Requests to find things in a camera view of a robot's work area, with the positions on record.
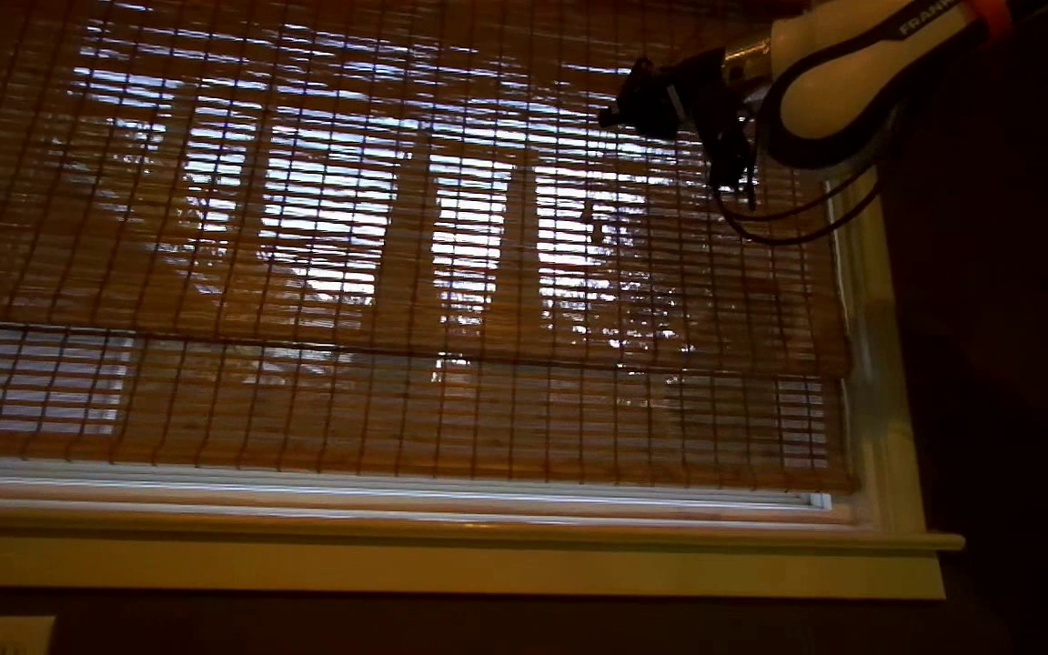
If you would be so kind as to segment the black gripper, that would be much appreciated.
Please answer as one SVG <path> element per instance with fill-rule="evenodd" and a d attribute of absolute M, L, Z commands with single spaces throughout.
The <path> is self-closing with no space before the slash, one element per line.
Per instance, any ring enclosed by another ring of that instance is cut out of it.
<path fill-rule="evenodd" d="M 690 129 L 708 159 L 708 186 L 747 192 L 747 176 L 757 163 L 747 117 L 749 111 L 729 79 L 725 51 L 714 49 L 674 65 L 638 57 L 620 94 L 596 114 L 596 123 L 605 131 L 632 129 L 667 141 Z"/>

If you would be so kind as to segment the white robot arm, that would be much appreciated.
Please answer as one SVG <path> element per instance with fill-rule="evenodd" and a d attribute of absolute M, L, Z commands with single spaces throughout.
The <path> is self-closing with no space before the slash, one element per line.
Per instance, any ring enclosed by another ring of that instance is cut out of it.
<path fill-rule="evenodd" d="M 920 74 L 1040 15 L 1048 0 L 821 0 L 743 45 L 638 57 L 596 123 L 662 141 L 690 131 L 718 188 L 761 157 L 837 173 L 882 140 Z"/>

